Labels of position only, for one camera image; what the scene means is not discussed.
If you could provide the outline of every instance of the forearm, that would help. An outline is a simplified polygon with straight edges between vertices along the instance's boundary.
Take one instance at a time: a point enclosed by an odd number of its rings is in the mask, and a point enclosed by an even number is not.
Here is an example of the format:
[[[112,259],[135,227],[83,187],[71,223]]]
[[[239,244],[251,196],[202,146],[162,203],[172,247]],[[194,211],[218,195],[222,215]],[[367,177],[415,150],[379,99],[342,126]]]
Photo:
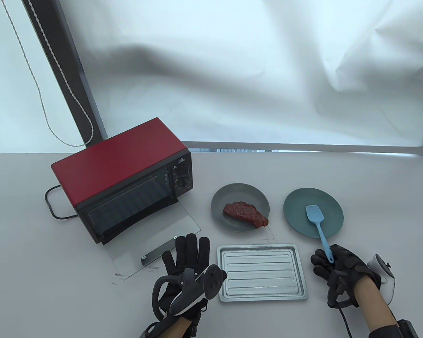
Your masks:
[[[191,325],[191,321],[180,317],[179,320],[172,325],[168,331],[163,333],[160,338],[182,338],[185,331]]]
[[[389,325],[397,325],[387,303],[373,281],[365,276],[354,288],[354,296],[363,312],[370,332]]]

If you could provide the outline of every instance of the white controller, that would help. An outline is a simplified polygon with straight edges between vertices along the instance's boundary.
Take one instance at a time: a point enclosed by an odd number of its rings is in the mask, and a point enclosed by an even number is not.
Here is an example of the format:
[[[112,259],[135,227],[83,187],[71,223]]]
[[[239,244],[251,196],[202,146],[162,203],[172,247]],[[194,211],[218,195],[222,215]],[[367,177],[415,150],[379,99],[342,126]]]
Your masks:
[[[390,271],[390,264],[385,263],[378,254],[375,254],[367,266],[381,276],[381,288],[379,291],[387,305],[390,304],[395,293],[395,276]]]

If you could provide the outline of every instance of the sleeve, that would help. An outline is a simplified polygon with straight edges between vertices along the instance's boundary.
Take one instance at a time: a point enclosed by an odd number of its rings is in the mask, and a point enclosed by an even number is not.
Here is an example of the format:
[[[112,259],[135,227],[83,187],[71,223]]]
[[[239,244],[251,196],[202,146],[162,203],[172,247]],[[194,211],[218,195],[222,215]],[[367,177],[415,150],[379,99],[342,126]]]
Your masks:
[[[368,338],[404,338],[397,325],[384,326],[378,328],[368,335]]]

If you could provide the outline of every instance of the glove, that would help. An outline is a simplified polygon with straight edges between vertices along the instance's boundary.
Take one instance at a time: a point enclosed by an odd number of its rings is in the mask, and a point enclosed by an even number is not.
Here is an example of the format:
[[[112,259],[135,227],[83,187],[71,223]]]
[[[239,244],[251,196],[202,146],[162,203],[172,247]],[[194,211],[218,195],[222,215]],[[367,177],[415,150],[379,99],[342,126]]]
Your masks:
[[[200,275],[209,265],[210,261],[210,240],[207,237],[199,239],[199,252],[197,251],[197,237],[194,233],[188,234],[186,237],[179,236],[176,238],[177,262],[174,263],[170,251],[165,251],[161,256],[166,267],[168,275],[179,276],[184,273],[185,268],[194,269],[194,272]],[[227,278],[226,272],[223,271],[224,279]],[[179,285],[168,283],[165,293],[161,296],[159,307],[167,312],[173,299],[182,291]],[[208,300],[202,299],[184,312],[181,316],[190,320],[193,325],[197,326],[201,317],[201,309],[207,306]]]
[[[329,263],[326,253],[322,249],[316,250],[315,254],[310,257],[310,261],[314,265],[313,273],[325,279],[330,288],[336,282],[337,285],[334,287],[336,289],[343,288],[352,305],[358,307],[354,296],[354,287],[362,277],[370,277],[376,287],[381,288],[381,277],[354,253],[337,244],[331,245],[331,251],[334,255],[334,264]]]

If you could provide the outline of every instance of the table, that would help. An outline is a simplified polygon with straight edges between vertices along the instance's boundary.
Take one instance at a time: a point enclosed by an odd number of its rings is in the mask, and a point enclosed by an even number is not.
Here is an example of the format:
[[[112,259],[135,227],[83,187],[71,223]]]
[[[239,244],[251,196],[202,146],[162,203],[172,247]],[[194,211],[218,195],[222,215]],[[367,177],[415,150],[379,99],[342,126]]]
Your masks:
[[[123,281],[101,244],[78,219],[52,218],[44,193],[58,184],[50,164],[66,154],[0,155],[0,337],[139,337],[155,321],[150,294],[161,259]],[[292,190],[316,187],[339,201],[342,230],[330,239],[364,261],[389,257],[397,278],[391,309],[423,337],[423,156],[354,153],[193,153],[194,189],[179,200],[211,240],[223,244],[295,243],[304,267],[305,301],[210,301],[198,337],[346,337],[327,286],[309,263],[320,241],[292,230],[282,204]],[[215,224],[210,201],[220,187],[244,182],[271,204],[270,225],[232,233]],[[55,207],[69,214],[67,207]],[[359,309],[345,310],[355,338],[368,329]]]

